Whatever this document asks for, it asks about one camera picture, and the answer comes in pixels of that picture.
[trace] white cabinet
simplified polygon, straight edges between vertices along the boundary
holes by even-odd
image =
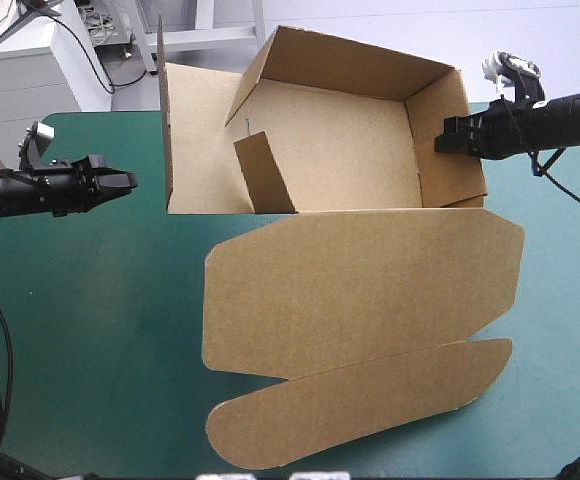
[[[1,0],[0,18],[6,15],[9,3]],[[14,10],[1,23],[0,34],[16,18]],[[77,34],[107,83],[74,2],[62,2],[55,11]],[[72,35],[49,18],[36,18],[0,45],[1,161],[9,168],[18,167],[17,143],[34,120],[56,112],[108,111],[111,101]]]

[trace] green tabletop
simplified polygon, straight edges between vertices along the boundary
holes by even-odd
[[[204,257],[274,216],[168,215],[158,112],[58,114],[47,157],[103,153],[132,195],[85,215],[0,220],[0,301],[16,379],[5,453],[50,474],[237,471],[204,431],[217,403],[275,380],[201,362]],[[552,475],[580,453],[580,206],[515,157],[485,164],[488,207],[523,225],[516,305],[477,337],[510,337],[497,383],[457,412],[265,472]],[[555,175],[580,192],[580,148]],[[0,335],[1,383],[5,384]]]

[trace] black cable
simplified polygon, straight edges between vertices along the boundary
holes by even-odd
[[[8,357],[8,380],[6,385],[6,396],[3,402],[3,416],[4,424],[8,423],[8,416],[10,415],[10,404],[12,402],[12,383],[14,381],[14,353],[12,350],[12,337],[10,336],[10,329],[8,328],[8,321],[0,307],[0,322],[3,330],[3,337],[6,342],[6,355]]]
[[[135,78],[131,82],[128,82],[128,83],[112,83],[111,85],[113,87],[129,87],[130,85],[134,85],[135,83],[140,82],[141,79],[143,77],[145,77],[147,73],[148,73],[148,71],[147,70],[144,70],[140,77]]]
[[[510,117],[510,120],[512,121],[512,126],[514,127],[514,129],[517,132],[517,135],[519,135],[519,141],[521,142],[521,145],[523,146],[523,148],[526,150],[526,153],[528,154],[528,156],[530,157],[530,160],[532,161],[532,164],[534,165],[535,163],[539,163],[539,152],[533,152],[531,151],[528,142],[526,141],[526,136],[523,133],[523,131],[521,130],[521,127],[519,126],[519,122],[517,122],[517,119],[515,118],[514,114],[512,113],[512,110],[510,110],[510,105],[508,105],[508,101],[506,100],[506,98],[503,96],[503,94],[501,95],[501,101],[503,102],[503,106],[505,107],[506,111],[508,112],[508,116]],[[545,176],[548,180],[550,180],[550,182],[557,187],[559,190],[561,190],[563,193],[565,193],[566,195],[568,195],[570,198],[572,198],[574,201],[576,201],[577,203],[580,204],[580,196],[578,196],[577,194],[575,194],[574,192],[572,192],[571,190],[569,190],[568,188],[564,187],[563,184],[561,184],[560,182],[558,182],[552,175],[550,175],[547,171],[543,172],[543,176]]]
[[[79,44],[79,47],[81,48],[81,51],[83,52],[83,54],[88,59],[88,63],[90,64],[90,68],[92,69],[92,72],[94,73],[94,76],[97,78],[97,81],[99,82],[99,84],[101,85],[101,87],[107,93],[109,93],[110,95],[114,95],[114,93],[116,92],[115,87],[127,87],[129,85],[134,85],[135,83],[139,82],[143,77],[145,77],[145,75],[148,73],[147,70],[144,70],[140,77],[136,78],[135,80],[132,80],[131,82],[115,84],[115,83],[112,82],[112,79],[110,78],[110,75],[108,74],[108,71],[106,70],[106,68],[103,66],[103,64],[101,64],[101,68],[103,70],[103,73],[105,74],[105,76],[106,76],[106,78],[108,80],[108,85],[106,85],[103,82],[103,80],[101,79],[101,76],[99,75],[99,72],[97,72],[97,69],[94,66],[94,63],[92,62],[92,59],[90,58],[90,55],[88,55],[88,51],[84,47],[83,43],[81,43],[81,40],[79,40],[79,37],[77,36],[77,34],[74,33],[74,30],[72,30],[68,25],[66,25],[65,23],[63,23],[61,20],[58,20],[57,18],[53,17],[52,15],[48,15],[43,10],[35,7],[34,5],[31,5],[30,2],[28,2],[28,0],[21,0],[21,3],[23,3],[28,8],[30,8],[32,10],[35,10],[36,12],[38,12],[41,15],[43,15],[44,17],[49,18],[53,22],[61,25],[63,28],[65,28],[70,33],[70,35],[72,35],[72,37]]]

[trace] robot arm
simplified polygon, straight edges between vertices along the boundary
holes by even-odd
[[[546,165],[533,161],[533,173],[542,176],[563,149],[580,145],[580,93],[546,102],[536,65],[509,53],[495,52],[484,62],[484,73],[500,93],[503,86],[514,86],[515,101],[501,95],[483,112],[445,119],[435,150],[501,160],[559,149]]]
[[[41,155],[53,138],[51,127],[35,122],[20,144],[20,170],[0,170],[0,217],[88,212],[137,186],[134,174],[108,168],[101,155],[43,165]]]

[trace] cardboard panel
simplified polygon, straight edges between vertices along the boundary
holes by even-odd
[[[483,209],[297,215],[206,260],[204,362],[297,378],[465,340],[514,302],[523,230]]]
[[[468,115],[461,74],[453,71],[406,101],[415,154],[421,176],[424,207],[442,207],[486,194],[480,160],[434,151],[434,138],[443,133],[443,120]]]
[[[266,132],[299,212],[421,207],[402,102],[261,80],[238,124]]]
[[[279,27],[262,78],[405,100],[454,68],[323,33]]]
[[[265,132],[234,144],[255,213],[295,213]]]
[[[206,431],[233,465],[285,465],[472,402],[511,351],[507,339],[460,342],[290,380],[218,405]]]
[[[446,208],[482,208],[483,196],[472,197],[466,200],[459,200],[458,202],[446,205]]]
[[[226,118],[225,124],[227,125],[228,122],[232,119],[234,114],[237,112],[239,107],[246,101],[246,98],[250,95],[254,87],[259,83],[259,78],[261,77],[261,71],[263,70],[263,66],[268,59],[268,52],[270,51],[270,47],[272,42],[274,41],[274,37],[276,35],[276,31],[270,35],[270,38],[266,41],[263,45],[261,50],[252,63],[243,74],[241,81],[239,82],[239,88],[234,94],[234,98],[232,100],[232,105],[230,106],[230,111],[228,112],[228,116]]]
[[[161,132],[163,135],[163,158],[166,172],[166,208],[172,195],[172,141],[170,135],[170,102],[168,93],[168,72],[165,64],[165,49],[163,46],[163,21],[159,15],[157,31],[157,69],[159,71],[159,103],[161,106]]]
[[[252,213],[233,142],[245,124],[223,127],[241,75],[167,64],[172,177],[169,213]]]

